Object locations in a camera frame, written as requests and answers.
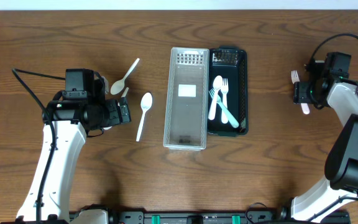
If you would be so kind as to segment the pink plastic fork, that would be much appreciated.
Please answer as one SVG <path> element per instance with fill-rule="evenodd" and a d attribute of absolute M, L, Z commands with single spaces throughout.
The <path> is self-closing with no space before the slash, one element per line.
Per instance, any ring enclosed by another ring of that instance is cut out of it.
<path fill-rule="evenodd" d="M 291 71 L 291 80 L 293 84 L 300 81 L 298 72 L 296 70 Z M 304 114 L 310 114 L 310 108 L 306 103 L 301 103 L 300 105 Z"/>

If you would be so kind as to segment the pale green plastic fork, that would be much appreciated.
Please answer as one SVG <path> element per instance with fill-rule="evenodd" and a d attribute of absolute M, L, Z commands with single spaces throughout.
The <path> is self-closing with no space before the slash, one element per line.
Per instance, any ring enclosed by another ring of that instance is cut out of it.
<path fill-rule="evenodd" d="M 221 107 L 221 110 L 223 114 L 226 115 L 226 118 L 228 122 L 231 124 L 233 128 L 239 127 L 239 122 L 237 119 L 231 114 L 231 112 L 226 108 L 226 106 L 223 104 L 221 97 L 218 93 L 215 93 L 215 90 L 212 88 L 209 90 L 209 95 L 212 99 L 214 99 L 215 96 L 217 96 L 217 100 L 215 102 L 215 105 L 219 105 Z"/>

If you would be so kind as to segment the white plastic fork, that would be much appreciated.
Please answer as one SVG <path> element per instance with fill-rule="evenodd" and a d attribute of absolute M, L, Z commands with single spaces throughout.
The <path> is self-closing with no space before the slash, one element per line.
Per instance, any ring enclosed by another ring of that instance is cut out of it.
<path fill-rule="evenodd" d="M 223 79 L 223 85 L 221 87 L 221 93 L 222 93 L 222 103 L 225 106 L 225 108 L 227 108 L 227 94 L 229 92 L 229 85 L 228 85 L 228 79 L 224 78 Z M 226 124 L 228 123 L 228 118 L 226 116 L 226 114 L 224 112 L 222 112 L 221 114 L 221 121 L 222 123 Z"/>

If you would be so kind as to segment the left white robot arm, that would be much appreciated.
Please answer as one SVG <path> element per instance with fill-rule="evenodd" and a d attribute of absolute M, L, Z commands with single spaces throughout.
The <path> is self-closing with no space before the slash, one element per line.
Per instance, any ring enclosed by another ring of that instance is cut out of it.
<path fill-rule="evenodd" d="M 40 215 L 40 223 L 68 223 L 70 221 L 69 200 L 75 173 L 75 167 L 80 151 L 85 144 L 86 133 L 82 126 L 69 121 L 54 121 L 52 129 L 44 126 L 44 144 L 35 171 L 35 176 L 29 194 L 19 209 L 16 217 L 17 223 L 35 223 L 37 215 Z M 47 159 L 52 148 L 52 140 L 57 141 L 41 199 L 37 198 L 41 184 L 43 171 L 47 165 Z M 37 202 L 41 202 L 40 213 L 37 213 Z"/>

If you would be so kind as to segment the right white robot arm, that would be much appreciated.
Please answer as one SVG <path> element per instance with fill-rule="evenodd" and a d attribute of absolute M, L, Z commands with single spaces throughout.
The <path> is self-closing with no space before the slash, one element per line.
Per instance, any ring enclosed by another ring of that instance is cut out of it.
<path fill-rule="evenodd" d="M 341 206 L 358 201 L 358 89 L 335 83 L 326 98 L 343 129 L 324 167 L 324 176 L 303 195 L 291 201 L 295 220 L 319 223 Z"/>

